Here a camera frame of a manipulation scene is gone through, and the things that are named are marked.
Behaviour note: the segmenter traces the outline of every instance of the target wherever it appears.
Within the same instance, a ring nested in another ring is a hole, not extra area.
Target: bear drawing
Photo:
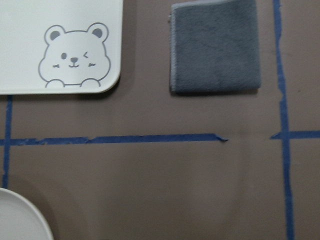
[[[66,87],[100,81],[109,73],[111,61],[107,56],[105,40],[109,34],[103,23],[94,23],[87,30],[65,31],[60,25],[49,27],[44,39],[47,48],[38,66],[45,87]]]

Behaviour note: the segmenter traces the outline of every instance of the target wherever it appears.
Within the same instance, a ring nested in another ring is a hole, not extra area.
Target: gray cloth
[[[233,92],[260,86],[255,0],[172,5],[171,91]]]

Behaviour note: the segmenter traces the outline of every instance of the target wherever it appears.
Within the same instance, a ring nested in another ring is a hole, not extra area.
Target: blue tape
[[[294,204],[293,193],[291,188],[291,153],[290,153],[290,130],[289,130],[289,113],[287,101],[287,86],[284,73],[280,39],[282,35],[282,19],[281,19],[280,0],[273,0],[274,10],[274,31],[276,39],[276,60],[278,87],[282,93],[280,102],[281,116],[281,139],[282,139],[282,157],[283,157],[283,178],[284,178],[284,194],[285,194],[285,219],[286,219],[286,236],[288,240],[295,239],[295,223],[294,223]]]
[[[88,137],[56,137],[11,139],[11,146],[35,146],[35,145],[77,145],[77,144],[125,144],[125,143],[165,143],[165,142],[226,142],[227,138],[214,133],[204,134],[171,134],[171,135],[144,135],[144,136],[99,136],[93,139]]]
[[[290,139],[320,139],[320,131],[291,131]],[[281,140],[282,133],[279,132],[271,137],[272,140]]]
[[[9,166],[10,166],[10,146],[11,146],[11,125],[12,125],[12,107],[13,107],[13,96],[7,96],[7,105],[5,112],[5,136],[4,140],[1,141],[4,145],[3,154],[3,175],[2,175],[2,187],[8,188],[9,185]]]

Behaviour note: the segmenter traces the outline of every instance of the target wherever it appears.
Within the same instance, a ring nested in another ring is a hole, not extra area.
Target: bear mouth
[[[79,65],[75,65],[75,64],[73,64],[72,66],[69,65],[69,68],[77,68],[77,67],[79,67]]]

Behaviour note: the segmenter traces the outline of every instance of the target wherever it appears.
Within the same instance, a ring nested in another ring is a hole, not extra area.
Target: bear ear
[[[48,30],[44,34],[45,42],[50,45],[52,41],[54,41],[56,38],[61,36],[62,34],[65,34],[66,31],[64,28],[60,25],[54,25],[48,28]]]
[[[109,35],[109,30],[107,26],[100,22],[96,22],[89,26],[87,32],[89,34],[95,35],[97,38],[101,40],[101,42],[104,42]]]

